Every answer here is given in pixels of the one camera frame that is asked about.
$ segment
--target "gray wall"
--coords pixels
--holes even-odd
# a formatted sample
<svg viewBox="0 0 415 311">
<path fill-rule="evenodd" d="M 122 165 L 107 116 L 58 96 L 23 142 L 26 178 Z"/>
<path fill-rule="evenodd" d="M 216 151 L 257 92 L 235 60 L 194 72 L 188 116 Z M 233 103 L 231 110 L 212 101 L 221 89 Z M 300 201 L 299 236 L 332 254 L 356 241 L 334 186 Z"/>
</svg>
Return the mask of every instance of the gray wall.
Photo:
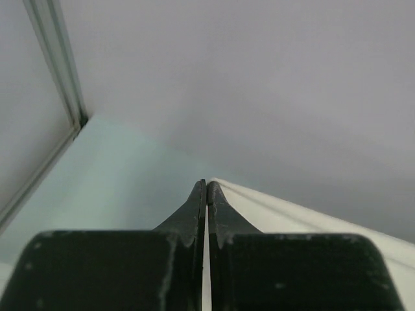
<svg viewBox="0 0 415 311">
<path fill-rule="evenodd" d="M 23 1 L 0 1 L 0 210 L 70 125 Z"/>
<path fill-rule="evenodd" d="M 90 111 L 415 242 L 414 1 L 61 1 Z"/>
</svg>

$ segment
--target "white wall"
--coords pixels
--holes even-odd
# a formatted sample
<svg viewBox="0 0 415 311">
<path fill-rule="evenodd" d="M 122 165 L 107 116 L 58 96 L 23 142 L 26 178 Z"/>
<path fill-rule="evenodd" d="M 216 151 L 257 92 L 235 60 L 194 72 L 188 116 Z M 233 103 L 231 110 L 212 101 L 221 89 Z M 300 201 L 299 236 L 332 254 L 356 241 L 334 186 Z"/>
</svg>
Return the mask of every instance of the white wall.
<svg viewBox="0 0 415 311">
<path fill-rule="evenodd" d="M 0 2 L 0 210 L 70 129 L 22 1 Z"/>
<path fill-rule="evenodd" d="M 61 2 L 89 110 L 415 242 L 414 1 Z"/>
</svg>

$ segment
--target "wall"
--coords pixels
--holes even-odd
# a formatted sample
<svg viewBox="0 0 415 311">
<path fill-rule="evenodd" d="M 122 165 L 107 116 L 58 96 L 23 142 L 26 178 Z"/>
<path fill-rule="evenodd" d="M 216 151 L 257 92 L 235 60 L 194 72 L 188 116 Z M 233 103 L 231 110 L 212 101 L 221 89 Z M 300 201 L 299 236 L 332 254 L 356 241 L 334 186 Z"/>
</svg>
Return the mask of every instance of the wall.
<svg viewBox="0 0 415 311">
<path fill-rule="evenodd" d="M 413 1 L 61 1 L 90 111 L 415 242 Z"/>
<path fill-rule="evenodd" d="M 0 2 L 0 210 L 70 129 L 22 1 Z"/>
</svg>

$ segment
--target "light blue surface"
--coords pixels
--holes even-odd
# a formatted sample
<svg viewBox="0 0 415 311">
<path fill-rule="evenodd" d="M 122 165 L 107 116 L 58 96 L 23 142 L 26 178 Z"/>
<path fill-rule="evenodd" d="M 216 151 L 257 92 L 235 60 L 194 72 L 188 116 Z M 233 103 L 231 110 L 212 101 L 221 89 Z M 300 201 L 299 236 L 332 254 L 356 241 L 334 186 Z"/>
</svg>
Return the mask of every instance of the light blue surface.
<svg viewBox="0 0 415 311">
<path fill-rule="evenodd" d="M 25 244 L 49 229 L 152 229 L 200 178 L 241 178 L 94 117 L 0 236 L 0 261 L 14 264 Z"/>
</svg>

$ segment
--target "white fabric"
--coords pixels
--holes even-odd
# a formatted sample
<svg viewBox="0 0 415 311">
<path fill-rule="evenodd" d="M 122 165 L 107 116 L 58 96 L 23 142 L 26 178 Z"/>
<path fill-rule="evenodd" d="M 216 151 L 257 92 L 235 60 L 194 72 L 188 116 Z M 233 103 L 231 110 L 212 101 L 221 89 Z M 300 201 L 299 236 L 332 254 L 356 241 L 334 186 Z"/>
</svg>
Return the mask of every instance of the white fabric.
<svg viewBox="0 0 415 311">
<path fill-rule="evenodd" d="M 415 245 L 326 214 L 214 179 L 233 208 L 263 232 L 357 233 L 381 250 L 406 310 L 415 310 Z"/>
</svg>

